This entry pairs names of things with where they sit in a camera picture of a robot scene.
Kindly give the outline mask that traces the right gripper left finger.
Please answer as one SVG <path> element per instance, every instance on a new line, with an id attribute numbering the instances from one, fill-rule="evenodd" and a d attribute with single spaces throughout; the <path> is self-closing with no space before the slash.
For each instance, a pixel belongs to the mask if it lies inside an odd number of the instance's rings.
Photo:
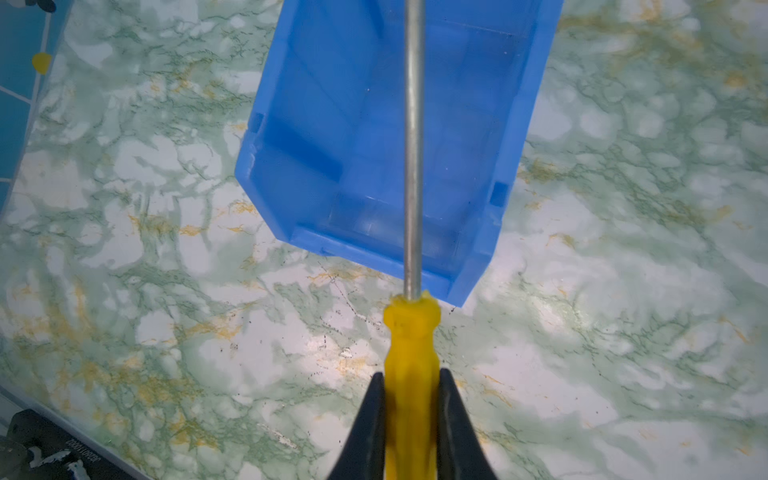
<path id="1" fill-rule="evenodd" d="M 382 480 L 384 478 L 386 415 L 385 381 L 376 372 L 368 385 L 357 416 L 328 480 Z"/>

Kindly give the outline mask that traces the yellow handled screwdriver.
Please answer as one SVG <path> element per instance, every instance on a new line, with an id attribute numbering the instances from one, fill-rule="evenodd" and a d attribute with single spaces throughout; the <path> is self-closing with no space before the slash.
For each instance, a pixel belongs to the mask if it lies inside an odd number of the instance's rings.
<path id="1" fill-rule="evenodd" d="M 440 313 L 422 291 L 426 3 L 405 3 L 404 287 L 384 311 L 391 333 L 385 360 L 385 477 L 436 477 Z"/>

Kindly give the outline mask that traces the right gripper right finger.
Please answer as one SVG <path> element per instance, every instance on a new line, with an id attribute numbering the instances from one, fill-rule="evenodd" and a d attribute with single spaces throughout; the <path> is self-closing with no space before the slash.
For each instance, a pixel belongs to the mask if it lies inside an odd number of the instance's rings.
<path id="1" fill-rule="evenodd" d="M 440 369 L 437 401 L 437 479 L 497 480 L 447 368 Z"/>

